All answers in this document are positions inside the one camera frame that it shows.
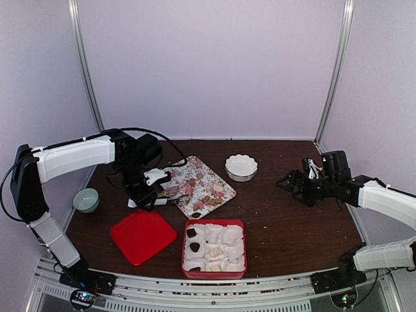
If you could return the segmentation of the red tin lid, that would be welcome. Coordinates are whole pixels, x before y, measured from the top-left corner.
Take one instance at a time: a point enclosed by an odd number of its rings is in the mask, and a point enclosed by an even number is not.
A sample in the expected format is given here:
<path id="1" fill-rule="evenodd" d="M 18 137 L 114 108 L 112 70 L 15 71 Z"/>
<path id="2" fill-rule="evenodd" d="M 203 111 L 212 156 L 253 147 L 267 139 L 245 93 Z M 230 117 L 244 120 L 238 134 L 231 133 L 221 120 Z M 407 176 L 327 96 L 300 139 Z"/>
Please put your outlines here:
<path id="1" fill-rule="evenodd" d="M 110 236 L 133 266 L 143 265 L 177 238 L 177 231 L 157 211 L 136 211 L 110 229 Z"/>

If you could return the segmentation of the dark square chocolate packed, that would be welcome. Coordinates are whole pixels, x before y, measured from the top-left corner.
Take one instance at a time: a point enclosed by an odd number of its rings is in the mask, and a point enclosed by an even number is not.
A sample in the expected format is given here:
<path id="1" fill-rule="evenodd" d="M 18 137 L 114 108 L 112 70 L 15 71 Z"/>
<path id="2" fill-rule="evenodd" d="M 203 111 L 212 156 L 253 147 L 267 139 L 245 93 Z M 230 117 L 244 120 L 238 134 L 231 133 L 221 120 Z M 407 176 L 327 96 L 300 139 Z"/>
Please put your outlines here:
<path id="1" fill-rule="evenodd" d="M 187 230 L 187 237 L 188 238 L 193 238 L 197 235 L 197 232 L 194 228 L 188 229 Z"/>

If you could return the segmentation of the dark heart chocolate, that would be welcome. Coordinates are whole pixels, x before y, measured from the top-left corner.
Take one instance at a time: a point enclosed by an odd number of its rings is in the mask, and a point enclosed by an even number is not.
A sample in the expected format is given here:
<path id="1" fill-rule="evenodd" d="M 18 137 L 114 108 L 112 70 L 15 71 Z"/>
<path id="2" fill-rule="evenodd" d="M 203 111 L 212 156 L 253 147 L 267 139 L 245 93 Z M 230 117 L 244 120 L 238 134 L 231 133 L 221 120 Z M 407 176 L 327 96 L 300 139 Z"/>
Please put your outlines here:
<path id="1" fill-rule="evenodd" d="M 194 253 L 196 253 L 196 252 L 198 252 L 199 251 L 199 249 L 201 248 L 201 244 L 200 243 L 198 243 L 198 242 L 192 242 L 190 245 L 189 245 L 189 248 L 194 252 Z"/>

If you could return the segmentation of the dark chocolate front cell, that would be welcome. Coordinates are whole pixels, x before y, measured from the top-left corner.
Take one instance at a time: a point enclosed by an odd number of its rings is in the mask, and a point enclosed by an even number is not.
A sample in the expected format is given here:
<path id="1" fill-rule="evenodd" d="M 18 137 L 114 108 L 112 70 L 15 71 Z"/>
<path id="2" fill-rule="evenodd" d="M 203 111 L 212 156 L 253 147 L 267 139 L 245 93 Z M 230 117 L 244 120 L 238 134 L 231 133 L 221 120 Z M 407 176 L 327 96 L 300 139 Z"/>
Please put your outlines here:
<path id="1" fill-rule="evenodd" d="M 200 272 L 201 271 L 201 267 L 200 266 L 195 266 L 193 268 L 191 268 L 189 270 L 189 272 Z"/>

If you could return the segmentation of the white ridged chocolate packed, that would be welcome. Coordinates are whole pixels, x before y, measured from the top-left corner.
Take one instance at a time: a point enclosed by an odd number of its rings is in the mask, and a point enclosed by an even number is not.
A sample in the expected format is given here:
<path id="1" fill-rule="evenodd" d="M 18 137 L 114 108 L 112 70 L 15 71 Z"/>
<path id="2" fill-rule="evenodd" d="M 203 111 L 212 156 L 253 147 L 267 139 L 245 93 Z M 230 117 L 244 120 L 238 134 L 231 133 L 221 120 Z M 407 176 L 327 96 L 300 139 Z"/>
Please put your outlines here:
<path id="1" fill-rule="evenodd" d="M 210 258 L 221 259 L 224 256 L 224 253 L 221 248 L 215 248 L 208 252 Z"/>

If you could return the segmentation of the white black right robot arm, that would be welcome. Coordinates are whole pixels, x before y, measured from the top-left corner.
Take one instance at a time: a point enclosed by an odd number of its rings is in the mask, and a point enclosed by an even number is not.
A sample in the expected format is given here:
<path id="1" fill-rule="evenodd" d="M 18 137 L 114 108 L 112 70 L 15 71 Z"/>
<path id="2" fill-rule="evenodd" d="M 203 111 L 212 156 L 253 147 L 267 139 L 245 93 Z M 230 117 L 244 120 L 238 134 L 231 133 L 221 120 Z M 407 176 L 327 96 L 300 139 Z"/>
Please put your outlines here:
<path id="1" fill-rule="evenodd" d="M 318 166 L 313 159 L 303 158 L 303 169 L 290 171 L 277 180 L 276 186 L 307 207 L 333 198 L 415 227 L 414 195 L 392 188 L 377 177 L 353 177 L 344 151 L 323 153 L 321 160 L 322 166 Z M 316 293 L 325 293 L 363 283 L 367 271 L 387 268 L 415 270 L 415 237 L 354 247 L 339 257 L 335 270 L 312 274 L 311 282 Z"/>

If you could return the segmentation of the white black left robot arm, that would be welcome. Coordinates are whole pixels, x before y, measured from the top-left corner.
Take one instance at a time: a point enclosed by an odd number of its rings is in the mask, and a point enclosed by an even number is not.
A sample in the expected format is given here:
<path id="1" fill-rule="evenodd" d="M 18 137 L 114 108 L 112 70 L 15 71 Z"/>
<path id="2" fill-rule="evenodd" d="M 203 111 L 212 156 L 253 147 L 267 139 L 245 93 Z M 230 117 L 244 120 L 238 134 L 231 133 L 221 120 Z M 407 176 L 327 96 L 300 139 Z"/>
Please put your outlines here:
<path id="1" fill-rule="evenodd" d="M 132 131 L 142 136 L 131 136 Z M 13 165 L 1 182 L 10 183 L 17 215 L 13 221 L 25 224 L 41 240 L 60 265 L 68 270 L 69 279 L 80 289 L 93 283 L 93 273 L 66 236 L 49 206 L 56 196 L 47 195 L 49 183 L 58 180 L 58 194 L 74 190 L 65 176 L 102 164 L 109 164 L 122 177 L 122 190 L 129 205 L 151 212 L 161 185 L 170 173 L 147 165 L 162 155 L 161 133 L 144 128 L 124 127 L 104 130 L 90 136 L 37 148 L 21 145 Z"/>

